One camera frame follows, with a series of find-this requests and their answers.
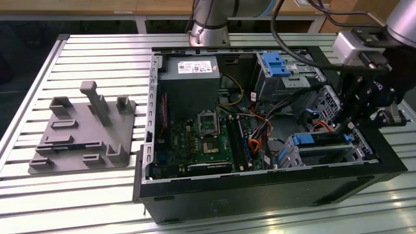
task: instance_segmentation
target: green motherboard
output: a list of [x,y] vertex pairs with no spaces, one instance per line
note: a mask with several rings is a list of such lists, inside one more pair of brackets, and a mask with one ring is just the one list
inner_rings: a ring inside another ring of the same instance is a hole
[[[156,167],[153,169],[156,178],[182,177],[189,165],[222,165],[229,166],[229,172],[241,172],[262,169],[262,162],[248,152],[248,136],[252,133],[252,122],[248,117],[214,118],[216,133],[201,135],[200,130],[212,129],[212,120],[197,118],[172,121],[168,127],[165,139],[158,140],[156,149]],[[237,130],[232,130],[230,122],[238,121]]]

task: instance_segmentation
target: motherboard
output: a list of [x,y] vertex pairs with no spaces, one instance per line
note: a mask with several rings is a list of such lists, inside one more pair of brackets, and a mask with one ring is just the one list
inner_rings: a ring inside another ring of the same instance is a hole
[[188,120],[170,121],[158,139],[154,178],[177,178],[261,170],[248,148],[252,123],[248,117],[201,112]]

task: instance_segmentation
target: chip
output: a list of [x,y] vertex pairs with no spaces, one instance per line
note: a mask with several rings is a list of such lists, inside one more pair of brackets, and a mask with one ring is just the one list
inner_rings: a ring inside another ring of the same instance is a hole
[[220,152],[218,139],[204,138],[202,139],[202,151],[205,154],[214,154]]

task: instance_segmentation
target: metal table surface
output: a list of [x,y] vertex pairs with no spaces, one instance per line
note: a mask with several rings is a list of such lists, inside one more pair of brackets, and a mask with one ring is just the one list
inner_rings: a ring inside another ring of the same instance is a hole
[[[284,34],[289,45],[320,46],[330,62],[333,34]],[[269,34],[232,34],[234,46],[276,45]],[[78,91],[93,79],[106,100],[136,101],[130,152],[144,136],[150,47],[186,46],[184,34],[72,35],[57,40],[0,142],[0,233],[373,233],[409,232],[416,225],[416,115],[382,130],[409,171],[374,184],[340,204],[156,225],[132,204],[134,155],[126,168],[70,175],[29,175],[28,161],[50,116],[53,96],[86,102]]]

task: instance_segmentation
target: ram slot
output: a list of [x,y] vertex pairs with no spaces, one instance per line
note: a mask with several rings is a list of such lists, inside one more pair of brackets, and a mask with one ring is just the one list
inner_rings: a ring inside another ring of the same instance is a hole
[[233,154],[234,170],[245,171],[248,169],[248,164],[245,160],[240,129],[236,119],[226,120],[226,130],[228,130],[229,145]]
[[245,155],[245,161],[249,162],[252,160],[252,156],[249,153],[248,143],[244,135],[244,126],[241,119],[237,119],[238,128],[240,128],[240,135],[241,135],[241,142],[242,142],[242,149],[244,149],[244,155]]

